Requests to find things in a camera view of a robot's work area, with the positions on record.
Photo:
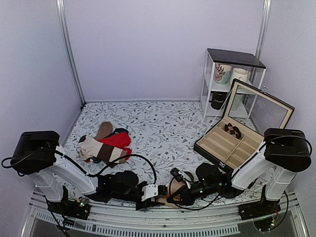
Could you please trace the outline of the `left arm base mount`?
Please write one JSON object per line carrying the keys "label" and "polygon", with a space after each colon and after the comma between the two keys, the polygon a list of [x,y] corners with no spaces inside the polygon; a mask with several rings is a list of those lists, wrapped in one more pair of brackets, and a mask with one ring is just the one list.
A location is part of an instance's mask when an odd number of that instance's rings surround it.
{"label": "left arm base mount", "polygon": [[63,186],[63,195],[61,201],[48,201],[48,210],[53,213],[61,214],[63,217],[73,217],[77,219],[87,220],[91,206],[88,199],[79,197],[76,200],[68,199],[68,190]]}

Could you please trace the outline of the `beige striped ribbed sock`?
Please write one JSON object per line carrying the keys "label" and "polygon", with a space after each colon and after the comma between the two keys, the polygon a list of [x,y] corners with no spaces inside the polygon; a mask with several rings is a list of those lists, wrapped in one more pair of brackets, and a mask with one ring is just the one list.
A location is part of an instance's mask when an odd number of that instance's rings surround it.
{"label": "beige striped ribbed sock", "polygon": [[188,190],[194,182],[194,176],[188,171],[181,171],[182,180],[178,182],[172,177],[167,188],[167,194],[156,199],[162,205],[174,208],[186,207],[194,204],[194,200],[190,197]]}

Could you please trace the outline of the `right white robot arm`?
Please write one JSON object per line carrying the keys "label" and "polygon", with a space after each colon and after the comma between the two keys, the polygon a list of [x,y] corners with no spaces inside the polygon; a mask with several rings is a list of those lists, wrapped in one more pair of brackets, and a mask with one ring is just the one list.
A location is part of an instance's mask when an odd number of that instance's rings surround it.
{"label": "right white robot arm", "polygon": [[216,193],[220,198],[235,198],[247,189],[261,174],[276,167],[270,182],[262,188],[261,199],[253,203],[259,215],[278,208],[282,193],[297,173],[312,163],[312,145],[300,130],[269,128],[264,141],[244,164],[228,174],[209,163],[196,169],[198,181],[184,184],[166,199],[179,208],[188,209],[198,198]]}

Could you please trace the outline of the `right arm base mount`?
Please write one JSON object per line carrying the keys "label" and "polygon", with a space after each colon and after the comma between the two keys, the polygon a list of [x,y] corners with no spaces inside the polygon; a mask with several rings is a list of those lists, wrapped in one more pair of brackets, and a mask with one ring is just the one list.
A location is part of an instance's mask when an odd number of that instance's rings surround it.
{"label": "right arm base mount", "polygon": [[255,228],[261,232],[270,232],[280,226],[285,220],[288,209],[289,209],[289,198],[286,191],[283,192],[286,197],[286,210],[283,217],[280,217],[279,212],[281,211],[279,201],[267,201],[265,197],[262,200],[249,203],[249,204],[241,204],[238,206],[238,213],[242,220],[249,220],[253,218],[263,217],[265,215],[273,215],[276,214],[275,217],[272,217],[271,221],[258,220],[255,221]]}

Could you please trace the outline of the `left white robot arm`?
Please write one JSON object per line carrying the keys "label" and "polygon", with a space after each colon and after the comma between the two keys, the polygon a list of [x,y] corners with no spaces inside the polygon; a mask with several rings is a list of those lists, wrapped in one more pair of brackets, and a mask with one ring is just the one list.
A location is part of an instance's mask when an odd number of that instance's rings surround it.
{"label": "left white robot arm", "polygon": [[29,176],[62,214],[70,214],[74,207],[68,200],[67,188],[55,179],[56,176],[90,200],[103,203],[112,198],[131,201],[137,210],[160,205],[158,199],[167,194],[166,186],[146,181],[140,183],[138,176],[129,170],[107,175],[101,172],[89,174],[65,154],[55,131],[23,132],[13,155],[4,158],[1,166],[13,168],[20,176]]}

